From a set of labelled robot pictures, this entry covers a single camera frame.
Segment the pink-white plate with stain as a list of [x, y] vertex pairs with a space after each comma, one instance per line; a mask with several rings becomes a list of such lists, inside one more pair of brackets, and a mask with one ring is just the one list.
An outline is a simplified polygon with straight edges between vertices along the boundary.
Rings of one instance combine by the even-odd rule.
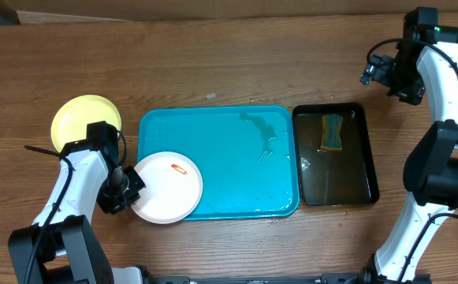
[[163, 151], [136, 164], [145, 187], [132, 210], [142, 219], [156, 224], [178, 222], [194, 211], [203, 194], [203, 178], [192, 160]]

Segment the yellow-green plate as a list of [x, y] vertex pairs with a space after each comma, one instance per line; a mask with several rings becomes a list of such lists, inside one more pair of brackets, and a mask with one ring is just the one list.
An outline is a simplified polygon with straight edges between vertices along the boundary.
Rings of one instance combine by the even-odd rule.
[[50, 138], [60, 152], [65, 144], [86, 138], [87, 125], [105, 121], [121, 130], [121, 115], [115, 105], [100, 95], [82, 95], [65, 103], [55, 114]]

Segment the yellow green sponge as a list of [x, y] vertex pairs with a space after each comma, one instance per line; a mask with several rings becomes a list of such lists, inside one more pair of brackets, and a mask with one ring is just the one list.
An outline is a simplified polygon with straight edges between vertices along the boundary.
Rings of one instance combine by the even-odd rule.
[[322, 116], [322, 138], [320, 149], [323, 151], [341, 151], [341, 127], [343, 117], [339, 114]]

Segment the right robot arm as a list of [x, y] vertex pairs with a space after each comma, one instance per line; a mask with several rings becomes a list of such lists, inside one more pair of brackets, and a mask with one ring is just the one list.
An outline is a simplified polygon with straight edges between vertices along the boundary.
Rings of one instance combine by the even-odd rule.
[[360, 81], [376, 81], [389, 95], [418, 105], [427, 99], [431, 126], [404, 165], [404, 207], [389, 237], [356, 283], [429, 283], [416, 268], [446, 219], [458, 219], [458, 27], [438, 23], [438, 10], [404, 16], [394, 57], [367, 53]]

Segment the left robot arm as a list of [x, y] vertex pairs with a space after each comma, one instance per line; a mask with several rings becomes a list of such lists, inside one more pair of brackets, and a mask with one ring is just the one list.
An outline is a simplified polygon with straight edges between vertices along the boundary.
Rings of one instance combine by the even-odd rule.
[[122, 168], [119, 135], [105, 121], [91, 123], [85, 139], [65, 144], [57, 154], [60, 173], [46, 206], [31, 226], [9, 237], [18, 282], [145, 282], [141, 267], [112, 267], [91, 228], [95, 207], [116, 214], [145, 187], [132, 167]]

